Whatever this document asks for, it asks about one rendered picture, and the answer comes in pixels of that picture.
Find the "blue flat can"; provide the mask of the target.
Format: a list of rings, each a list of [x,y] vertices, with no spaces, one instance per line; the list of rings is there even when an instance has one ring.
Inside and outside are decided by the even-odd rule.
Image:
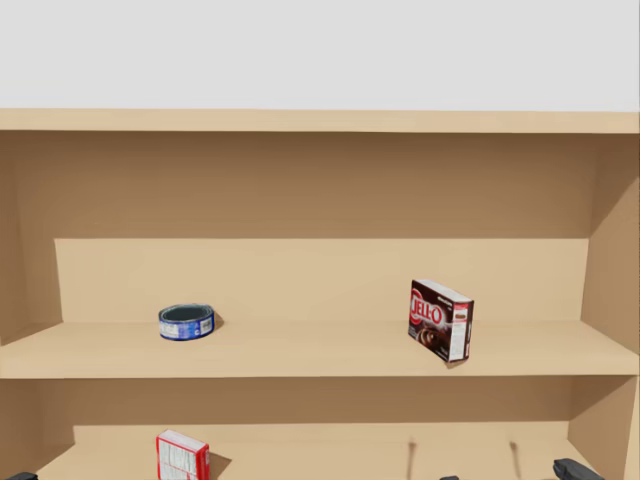
[[[190,341],[211,334],[215,329],[215,312],[207,304],[178,304],[158,314],[160,336],[172,341]]]

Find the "pale wooden shelf unit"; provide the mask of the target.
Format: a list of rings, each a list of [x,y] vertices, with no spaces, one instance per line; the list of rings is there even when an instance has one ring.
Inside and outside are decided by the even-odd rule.
[[[639,170],[640,113],[0,107],[0,479],[156,480],[170,428],[210,480],[640,480]]]

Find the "brown carton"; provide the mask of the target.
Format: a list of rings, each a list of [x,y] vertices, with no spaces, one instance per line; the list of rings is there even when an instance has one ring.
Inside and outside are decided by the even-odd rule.
[[[413,280],[408,333],[446,363],[469,358],[475,302],[433,280]]]

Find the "red and white carton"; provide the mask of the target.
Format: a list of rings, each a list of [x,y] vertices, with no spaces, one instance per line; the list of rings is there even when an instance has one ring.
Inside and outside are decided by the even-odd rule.
[[[209,445],[174,430],[156,437],[158,480],[210,480]]]

